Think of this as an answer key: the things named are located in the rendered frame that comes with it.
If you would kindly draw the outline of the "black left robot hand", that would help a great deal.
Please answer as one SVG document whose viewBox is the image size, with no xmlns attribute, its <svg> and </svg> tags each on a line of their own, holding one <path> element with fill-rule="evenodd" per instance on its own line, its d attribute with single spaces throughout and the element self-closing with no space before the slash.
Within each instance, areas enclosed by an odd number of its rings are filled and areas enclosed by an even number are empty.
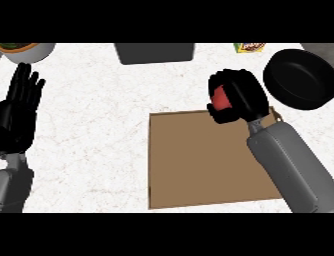
<svg viewBox="0 0 334 256">
<path fill-rule="evenodd" d="M 31 147 L 45 84 L 46 80 L 31 71 L 31 65 L 20 63 L 6 99 L 0 101 L 0 157 L 24 153 Z"/>
</svg>

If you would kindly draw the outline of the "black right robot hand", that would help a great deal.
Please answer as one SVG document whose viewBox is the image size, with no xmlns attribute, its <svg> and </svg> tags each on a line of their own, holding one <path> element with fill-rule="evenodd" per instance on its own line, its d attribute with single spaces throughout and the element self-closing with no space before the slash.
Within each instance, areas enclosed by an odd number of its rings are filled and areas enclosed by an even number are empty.
<svg viewBox="0 0 334 256">
<path fill-rule="evenodd" d="M 211 104 L 214 89 L 223 86 L 232 107 L 217 111 Z M 223 69 L 209 79 L 207 104 L 209 113 L 219 124 L 229 123 L 238 119 L 251 122 L 269 115 L 269 102 L 262 85 L 250 71 L 245 69 Z"/>
</svg>

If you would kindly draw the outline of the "red bell pepper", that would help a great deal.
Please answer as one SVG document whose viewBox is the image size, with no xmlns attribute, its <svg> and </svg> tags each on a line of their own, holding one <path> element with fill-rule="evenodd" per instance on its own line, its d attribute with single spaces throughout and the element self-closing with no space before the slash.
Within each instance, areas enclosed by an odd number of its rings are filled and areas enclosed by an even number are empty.
<svg viewBox="0 0 334 256">
<path fill-rule="evenodd" d="M 225 93 L 223 86 L 219 86 L 214 89 L 214 94 L 211 97 L 211 104 L 217 111 L 232 107 L 231 101 L 229 101 L 226 93 Z"/>
</svg>

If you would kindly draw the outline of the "black pot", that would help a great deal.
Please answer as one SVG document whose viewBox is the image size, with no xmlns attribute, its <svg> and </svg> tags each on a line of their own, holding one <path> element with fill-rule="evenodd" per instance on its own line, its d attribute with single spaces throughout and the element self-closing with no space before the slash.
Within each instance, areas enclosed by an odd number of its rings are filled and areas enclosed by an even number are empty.
<svg viewBox="0 0 334 256">
<path fill-rule="evenodd" d="M 315 110 L 334 99 L 334 68 L 312 52 L 278 51 L 263 70 L 263 82 L 275 99 L 299 110 Z"/>
</svg>

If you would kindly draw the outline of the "white plant pot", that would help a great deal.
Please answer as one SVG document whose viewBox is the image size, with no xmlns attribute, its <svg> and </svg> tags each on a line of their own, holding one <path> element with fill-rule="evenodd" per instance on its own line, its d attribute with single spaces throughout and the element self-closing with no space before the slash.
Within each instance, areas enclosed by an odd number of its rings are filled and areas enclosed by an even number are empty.
<svg viewBox="0 0 334 256">
<path fill-rule="evenodd" d="M 55 43 L 31 43 L 18 49 L 5 49 L 0 46 L 0 52 L 15 64 L 33 64 L 51 55 L 55 46 Z"/>
</svg>

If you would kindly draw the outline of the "brown wooden tray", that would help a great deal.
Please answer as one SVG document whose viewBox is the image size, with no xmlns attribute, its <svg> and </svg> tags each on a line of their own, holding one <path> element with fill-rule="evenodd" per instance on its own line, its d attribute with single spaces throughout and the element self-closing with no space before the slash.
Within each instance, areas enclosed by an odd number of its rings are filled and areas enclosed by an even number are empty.
<svg viewBox="0 0 334 256">
<path fill-rule="evenodd" d="M 204 110 L 149 116 L 152 209 L 281 197 L 248 150 L 248 136 L 245 121 L 219 124 Z"/>
</svg>

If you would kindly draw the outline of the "yellow printed box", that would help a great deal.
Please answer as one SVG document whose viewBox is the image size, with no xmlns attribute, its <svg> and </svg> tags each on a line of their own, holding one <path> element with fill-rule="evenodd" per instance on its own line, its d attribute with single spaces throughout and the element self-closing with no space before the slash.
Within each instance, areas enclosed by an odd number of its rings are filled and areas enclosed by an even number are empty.
<svg viewBox="0 0 334 256">
<path fill-rule="evenodd" d="M 234 47 L 238 53 L 254 53 L 263 51 L 265 43 L 235 43 Z"/>
</svg>

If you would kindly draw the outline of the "dark grey box appliance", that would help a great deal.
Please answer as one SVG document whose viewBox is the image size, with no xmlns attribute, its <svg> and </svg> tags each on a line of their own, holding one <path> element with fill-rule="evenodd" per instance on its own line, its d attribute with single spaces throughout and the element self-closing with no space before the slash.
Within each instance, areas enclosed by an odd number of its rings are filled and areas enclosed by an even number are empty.
<svg viewBox="0 0 334 256">
<path fill-rule="evenodd" d="M 123 65 L 191 61 L 194 43 L 116 43 Z"/>
</svg>

